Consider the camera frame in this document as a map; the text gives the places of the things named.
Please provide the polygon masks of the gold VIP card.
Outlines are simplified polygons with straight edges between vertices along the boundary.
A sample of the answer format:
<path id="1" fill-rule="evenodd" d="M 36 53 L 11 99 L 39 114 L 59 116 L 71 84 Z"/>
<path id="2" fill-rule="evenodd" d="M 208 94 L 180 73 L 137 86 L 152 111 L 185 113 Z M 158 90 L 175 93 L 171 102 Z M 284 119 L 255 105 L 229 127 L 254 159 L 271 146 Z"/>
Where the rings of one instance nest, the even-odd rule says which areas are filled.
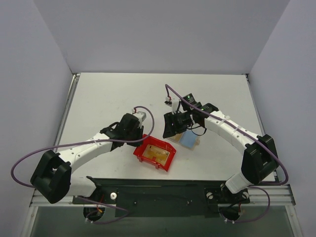
<path id="1" fill-rule="evenodd" d="M 172 137 L 172 140 L 175 142 L 179 142 L 182 138 L 182 133 L 181 134 L 176 134 L 175 136 Z"/>

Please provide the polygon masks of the beige leather card holder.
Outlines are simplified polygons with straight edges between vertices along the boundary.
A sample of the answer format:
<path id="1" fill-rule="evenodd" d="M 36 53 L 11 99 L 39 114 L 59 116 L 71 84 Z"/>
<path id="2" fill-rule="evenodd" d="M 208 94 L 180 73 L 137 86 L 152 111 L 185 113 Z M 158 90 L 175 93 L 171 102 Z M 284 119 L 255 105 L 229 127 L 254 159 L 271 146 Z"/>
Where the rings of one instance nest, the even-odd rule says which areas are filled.
<path id="1" fill-rule="evenodd" d="M 191 130 L 187 130 L 183 132 L 182 134 L 183 134 L 182 138 L 179 142 L 173 141 L 172 137 L 169 137 L 168 140 L 188 150 L 194 150 L 194 148 L 199 145 L 200 143 L 199 136 L 195 135 Z"/>

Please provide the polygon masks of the red plastic bin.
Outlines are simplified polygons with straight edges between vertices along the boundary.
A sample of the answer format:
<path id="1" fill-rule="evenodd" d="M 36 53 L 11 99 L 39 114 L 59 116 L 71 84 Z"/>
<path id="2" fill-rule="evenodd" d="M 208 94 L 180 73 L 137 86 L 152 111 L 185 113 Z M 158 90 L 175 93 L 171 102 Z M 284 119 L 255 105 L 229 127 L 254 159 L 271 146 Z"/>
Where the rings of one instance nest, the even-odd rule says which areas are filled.
<path id="1" fill-rule="evenodd" d="M 176 149 L 170 143 L 149 136 L 141 146 L 134 150 L 133 154 L 140 162 L 149 163 L 156 169 L 168 172 Z"/>

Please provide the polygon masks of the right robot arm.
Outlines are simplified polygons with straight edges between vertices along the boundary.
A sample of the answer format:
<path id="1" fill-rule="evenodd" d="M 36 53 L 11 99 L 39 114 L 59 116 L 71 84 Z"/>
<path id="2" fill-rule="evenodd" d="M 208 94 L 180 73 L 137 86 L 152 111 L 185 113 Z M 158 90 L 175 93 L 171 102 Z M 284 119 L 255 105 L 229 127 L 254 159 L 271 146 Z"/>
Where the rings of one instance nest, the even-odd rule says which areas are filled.
<path id="1" fill-rule="evenodd" d="M 179 100 L 167 96 L 165 104 L 171 107 L 171 111 L 163 116 L 163 138 L 184 133 L 197 124 L 216 133 L 241 153 L 240 172 L 231 176 L 220 191 L 224 201 L 231 202 L 238 197 L 240 191 L 260 184 L 278 167 L 274 159 L 275 145 L 270 136 L 259 136 L 244 129 L 216 106 L 197 102 L 192 94 Z"/>

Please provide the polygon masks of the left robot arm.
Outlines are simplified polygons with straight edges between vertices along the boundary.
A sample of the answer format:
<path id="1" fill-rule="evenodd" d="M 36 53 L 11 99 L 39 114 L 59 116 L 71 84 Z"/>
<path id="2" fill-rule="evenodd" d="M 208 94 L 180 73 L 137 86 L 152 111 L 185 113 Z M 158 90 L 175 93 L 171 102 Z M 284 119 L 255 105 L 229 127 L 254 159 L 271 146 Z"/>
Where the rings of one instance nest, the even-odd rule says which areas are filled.
<path id="1" fill-rule="evenodd" d="M 102 194 L 92 179 L 72 177 L 72 173 L 93 158 L 111 152 L 124 144 L 140 146 L 144 130 L 142 123 L 145 119 L 145 112 L 125 114 L 119 122 L 95 134 L 87 144 L 57 153 L 48 150 L 42 155 L 31 177 L 31 184 L 51 204 L 59 202 L 66 196 L 83 196 L 90 203 L 97 203 Z"/>

